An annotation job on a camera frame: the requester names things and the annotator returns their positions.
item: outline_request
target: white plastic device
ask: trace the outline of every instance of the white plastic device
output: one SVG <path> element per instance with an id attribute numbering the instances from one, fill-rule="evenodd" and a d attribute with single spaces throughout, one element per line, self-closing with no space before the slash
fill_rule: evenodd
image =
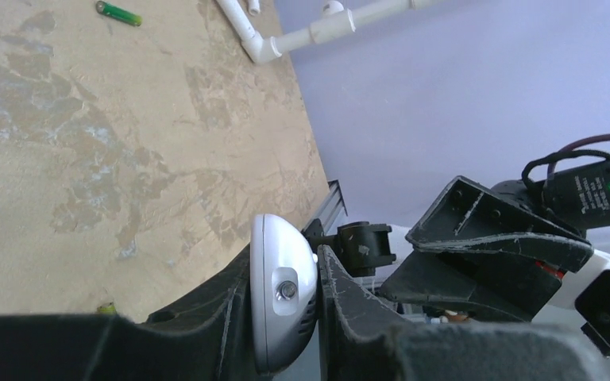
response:
<path id="1" fill-rule="evenodd" d="M 253 347 L 259 373 L 276 373 L 315 330 L 316 256 L 303 234 L 273 214 L 253 219 L 250 245 Z"/>

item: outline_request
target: wire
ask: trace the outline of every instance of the wire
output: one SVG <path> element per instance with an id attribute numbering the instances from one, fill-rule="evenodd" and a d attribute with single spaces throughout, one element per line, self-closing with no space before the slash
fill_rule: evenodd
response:
<path id="1" fill-rule="evenodd" d="M 577 140 L 573 143 L 569 143 L 568 145 L 562 147 L 558 152 L 573 151 L 574 149 L 583 147 L 584 145 L 602 143 L 605 141 L 610 141 L 610 133 L 606 133 L 603 135 L 596 135 L 594 137 L 586 137 L 584 139 Z M 553 175 L 553 172 L 555 172 L 556 164 L 557 164 L 557 161 L 555 163 L 548 164 L 548 170 L 546 172 L 546 177 Z"/>
<path id="2" fill-rule="evenodd" d="M 543 202 L 541 202 L 541 188 L 530 179 L 530 172 L 532 172 L 533 169 L 541 165 L 555 165 L 560 160 L 576 159 L 582 156 L 595 156 L 601 157 L 605 160 L 610 160 L 610 153 L 597 151 L 594 149 L 579 149 L 577 151 L 558 151 L 553 152 L 550 155 L 545 156 L 541 159 L 533 160 L 527 163 L 525 169 L 523 169 L 523 174 L 521 176 L 523 184 L 525 184 L 525 187 L 527 188 L 530 196 L 535 198 L 536 201 L 540 202 L 541 205 L 543 204 Z"/>

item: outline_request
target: beige floor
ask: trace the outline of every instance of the beige floor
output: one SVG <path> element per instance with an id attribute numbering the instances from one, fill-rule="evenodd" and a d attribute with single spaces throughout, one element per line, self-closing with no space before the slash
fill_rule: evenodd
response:
<path id="1" fill-rule="evenodd" d="M 327 193 L 288 59 L 249 62 L 213 0 L 0 2 L 0 314 L 141 321 L 223 268 L 249 220 Z M 255 18 L 280 31 L 272 2 Z"/>

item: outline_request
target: stained floor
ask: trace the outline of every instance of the stained floor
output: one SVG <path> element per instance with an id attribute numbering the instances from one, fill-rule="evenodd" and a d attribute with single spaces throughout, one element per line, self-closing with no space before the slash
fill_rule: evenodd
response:
<path id="1" fill-rule="evenodd" d="M 327 186 L 291 63 L 255 66 L 213 0 L 0 2 L 0 314 L 135 320 L 208 279 L 257 213 Z M 280 33 L 272 2 L 254 19 Z"/>

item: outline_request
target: white pipe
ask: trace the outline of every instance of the white pipe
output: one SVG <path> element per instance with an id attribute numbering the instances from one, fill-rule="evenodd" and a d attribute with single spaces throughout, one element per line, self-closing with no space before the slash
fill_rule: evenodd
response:
<path id="1" fill-rule="evenodd" d="M 357 26 L 367 25 L 405 10 L 421 9 L 442 0 L 380 0 L 358 10 L 343 10 L 339 2 L 330 1 L 324 7 L 324 17 L 321 20 L 314 21 L 305 29 L 265 39 L 252 27 L 237 0 L 216 1 L 237 31 L 251 60 L 256 64 L 265 64 L 284 53 L 309 44 L 323 44 L 354 33 Z"/>
<path id="2" fill-rule="evenodd" d="M 252 16 L 258 16 L 261 13 L 261 1 L 260 0 L 247 0 L 246 9 Z"/>

